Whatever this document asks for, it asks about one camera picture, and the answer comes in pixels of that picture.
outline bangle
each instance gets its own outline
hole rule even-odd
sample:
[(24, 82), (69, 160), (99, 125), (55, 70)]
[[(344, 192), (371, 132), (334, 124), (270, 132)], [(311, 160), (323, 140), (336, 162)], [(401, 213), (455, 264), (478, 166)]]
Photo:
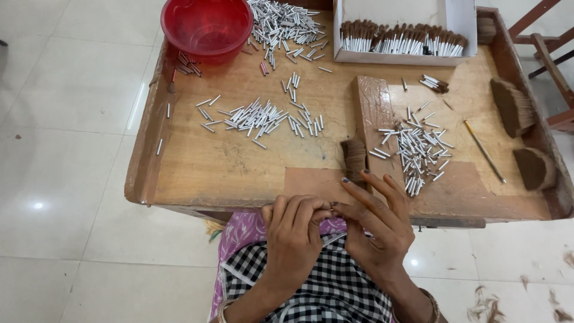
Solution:
[(221, 303), (219, 305), (219, 309), (218, 309), (218, 313), (217, 313), (217, 320), (219, 321), (219, 323), (227, 323), (227, 321), (225, 320), (225, 317), (223, 316), (223, 311), (228, 308), (231, 304), (233, 304), (233, 302), (235, 302), (234, 299), (228, 299), (226, 301), (223, 301), (223, 303)]
[[(427, 290), (424, 290), (422, 288), (419, 287), (419, 289), (421, 290), (421, 292), (423, 294), (425, 294), (426, 297), (428, 297), (428, 299), (430, 300), (431, 304), (432, 304), (432, 316), (431, 319), (429, 321), (429, 323), (439, 323), (439, 319), (440, 319), (440, 309), (439, 309), (439, 304), (436, 302), (436, 299), (433, 297), (433, 295), (431, 295)], [(395, 320), (396, 323), (401, 323), (398, 319), (397, 316), (394, 313), (394, 306), (393, 306), (393, 318)]]

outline woman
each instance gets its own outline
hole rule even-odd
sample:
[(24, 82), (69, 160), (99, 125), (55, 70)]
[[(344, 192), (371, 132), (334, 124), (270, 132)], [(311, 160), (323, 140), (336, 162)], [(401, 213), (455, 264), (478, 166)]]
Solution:
[[(347, 178), (341, 185), (358, 205), (297, 195), (264, 206), (267, 241), (221, 265), (226, 300), (211, 323), (446, 322), (402, 266), (414, 241), (406, 194), (388, 174), (380, 180), (363, 170), (361, 177), (388, 207)], [(320, 235), (331, 217), (344, 219), (346, 234)]]

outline wooden frame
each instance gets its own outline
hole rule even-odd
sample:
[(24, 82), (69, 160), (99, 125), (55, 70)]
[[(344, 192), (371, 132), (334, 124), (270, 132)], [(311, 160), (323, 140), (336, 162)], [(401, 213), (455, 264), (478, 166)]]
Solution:
[(547, 119), (548, 124), (554, 130), (574, 130), (574, 118), (572, 109), (574, 109), (574, 92), (567, 84), (564, 76), (560, 70), (556, 67), (558, 64), (562, 63), (564, 60), (569, 59), (571, 53), (566, 54), (557, 60), (552, 60), (550, 58), (550, 53), (562, 47), (567, 42), (574, 39), (574, 27), (570, 28), (568, 31), (563, 33), (558, 37), (542, 37), (538, 33), (533, 33), (530, 36), (520, 35), (528, 26), (530, 26), (534, 21), (539, 19), (543, 14), (550, 10), (554, 5), (559, 3), (560, 0), (542, 0), (538, 5), (532, 8), (527, 14), (524, 15), (514, 26), (512, 26), (508, 31), (510, 37), (514, 44), (532, 44), (536, 47), (536, 53), (534, 57), (541, 59), (544, 63), (545, 69), (537, 70), (536, 72), (529, 75), (529, 78), (533, 78), (536, 75), (548, 71), (554, 80), (554, 83), (558, 87), (560, 94), (566, 101), (570, 111), (565, 111), (552, 116)]
[[(491, 57), (499, 76), (508, 79), (517, 85), (527, 97), (533, 98), (527, 77), (521, 70), (518, 55), (515, 51), (510, 35), (497, 9), (477, 7), (478, 17), (492, 18), (497, 27), (497, 35), (494, 37), (490, 48)], [(158, 178), (162, 159), (166, 147), (170, 144), (170, 127), (174, 118), (165, 118), (167, 104), (171, 104), (172, 113), (176, 94), (168, 93), (166, 89), (172, 80), (172, 73), (176, 61), (177, 50), (164, 42), (160, 53), (160, 58), (156, 67), (156, 72), (150, 84), (150, 93), (143, 113), (141, 126), (138, 132), (134, 152), (130, 160), (129, 170), (126, 177), (125, 196), (134, 203), (156, 205), (176, 212), (193, 216), (209, 218), (218, 222), (226, 222), (231, 212), (245, 212), (248, 209), (256, 208), (267, 199), (250, 199), (234, 201), (214, 201), (210, 198), (190, 197), (188, 203), (182, 202), (157, 202), (156, 192), (158, 189)], [(542, 116), (541, 110), (534, 103), (534, 108), (538, 116)], [(162, 140), (160, 154), (157, 155), (158, 144)], [(545, 220), (572, 217), (574, 198), (572, 192), (572, 182), (568, 171), (560, 156), (556, 143), (546, 122), (538, 123), (533, 129), (522, 138), (526, 147), (538, 148), (546, 152), (556, 161), (558, 168), (557, 187), (547, 189), (542, 192), (545, 204), (548, 207), (549, 216)], [(509, 214), (504, 218), (494, 219), (494, 221), (521, 220), (520, 214)], [(424, 226), (458, 226), (458, 227), (484, 227), (486, 222), (492, 222), (491, 218), (479, 217), (456, 217), (444, 214), (416, 214), (412, 217), (413, 225)]]

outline checkered cloth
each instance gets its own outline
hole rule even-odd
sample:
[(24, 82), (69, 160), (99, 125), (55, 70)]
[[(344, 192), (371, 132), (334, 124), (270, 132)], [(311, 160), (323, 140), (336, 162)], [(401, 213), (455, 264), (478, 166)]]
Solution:
[[(391, 322), (391, 300), (345, 251), (346, 234), (322, 236), (323, 250), (311, 274), (295, 294), (264, 323)], [(224, 299), (236, 299), (261, 277), (267, 242), (239, 250), (222, 264)]]

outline finished brush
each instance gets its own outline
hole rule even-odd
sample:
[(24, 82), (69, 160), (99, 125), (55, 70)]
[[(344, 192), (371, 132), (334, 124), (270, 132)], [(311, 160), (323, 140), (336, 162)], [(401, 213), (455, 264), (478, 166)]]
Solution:
[(389, 29), (370, 20), (341, 24), (341, 48), (355, 52), (461, 56), (468, 40), (440, 26), (402, 24)]

